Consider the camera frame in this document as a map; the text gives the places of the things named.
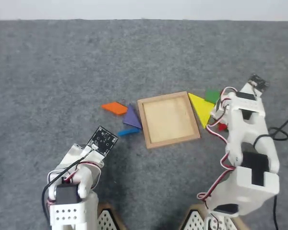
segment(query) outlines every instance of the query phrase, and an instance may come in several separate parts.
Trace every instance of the white wall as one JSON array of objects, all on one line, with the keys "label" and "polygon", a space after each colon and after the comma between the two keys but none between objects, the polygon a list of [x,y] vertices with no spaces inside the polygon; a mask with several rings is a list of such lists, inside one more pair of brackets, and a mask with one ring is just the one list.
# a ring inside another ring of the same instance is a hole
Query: white wall
[{"label": "white wall", "polygon": [[0,0],[0,20],[288,21],[288,0]]}]

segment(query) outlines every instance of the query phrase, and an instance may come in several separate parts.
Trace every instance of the yellow triangle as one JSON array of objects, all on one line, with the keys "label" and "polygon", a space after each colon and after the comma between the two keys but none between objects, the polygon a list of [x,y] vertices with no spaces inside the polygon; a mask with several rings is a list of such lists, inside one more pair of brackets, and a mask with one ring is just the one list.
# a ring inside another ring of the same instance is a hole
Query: yellow triangle
[{"label": "yellow triangle", "polygon": [[188,93],[188,95],[194,109],[196,110],[198,117],[200,118],[202,126],[206,128],[206,125],[208,124],[208,120],[210,118],[210,112],[215,105],[211,102],[205,101],[205,99],[201,97],[195,96],[192,93]]}]

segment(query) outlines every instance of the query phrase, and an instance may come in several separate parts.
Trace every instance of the orange tangram piece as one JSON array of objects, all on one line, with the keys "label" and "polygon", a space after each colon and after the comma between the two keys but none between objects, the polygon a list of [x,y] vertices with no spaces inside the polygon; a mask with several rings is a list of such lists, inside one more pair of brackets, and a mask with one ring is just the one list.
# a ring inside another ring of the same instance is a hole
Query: orange tangram piece
[{"label": "orange tangram piece", "polygon": [[117,103],[117,102],[111,102],[111,103],[108,103],[108,104],[103,104],[101,106],[103,109],[105,110],[108,110],[116,115],[123,115],[127,112],[127,107],[120,104],[120,103]]}]

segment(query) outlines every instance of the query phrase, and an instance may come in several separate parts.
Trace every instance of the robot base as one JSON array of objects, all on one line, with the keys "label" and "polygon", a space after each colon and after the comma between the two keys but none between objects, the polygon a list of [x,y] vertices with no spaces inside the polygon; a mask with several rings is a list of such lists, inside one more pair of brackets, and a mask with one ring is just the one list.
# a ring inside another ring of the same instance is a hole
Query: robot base
[{"label": "robot base", "polygon": [[[216,216],[219,221],[218,230],[250,230],[239,217],[227,218]],[[217,221],[208,214],[204,204],[192,205],[180,226],[180,230],[217,230]]]}]

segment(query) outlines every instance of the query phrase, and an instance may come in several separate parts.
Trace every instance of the white perforated panel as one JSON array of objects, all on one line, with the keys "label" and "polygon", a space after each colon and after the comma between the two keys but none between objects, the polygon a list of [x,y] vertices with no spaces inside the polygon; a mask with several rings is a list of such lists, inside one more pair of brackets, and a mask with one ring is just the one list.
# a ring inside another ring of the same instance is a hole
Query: white perforated panel
[{"label": "white perforated panel", "polygon": [[204,221],[198,211],[193,211],[183,230],[204,230]]},{"label": "white perforated panel", "polygon": [[232,222],[231,218],[225,218],[225,226],[226,230],[238,230]]},{"label": "white perforated panel", "polygon": [[85,222],[85,204],[51,205],[51,225],[71,225]]},{"label": "white perforated panel", "polygon": [[109,211],[103,210],[98,217],[98,230],[117,230]]},{"label": "white perforated panel", "polygon": [[[212,217],[207,217],[207,223],[210,222],[210,227],[212,230],[238,230],[230,218],[218,217],[219,228],[217,228],[217,220]],[[204,220],[199,215],[198,211],[193,211],[187,220],[187,224],[184,226],[183,230],[204,230]]]}]

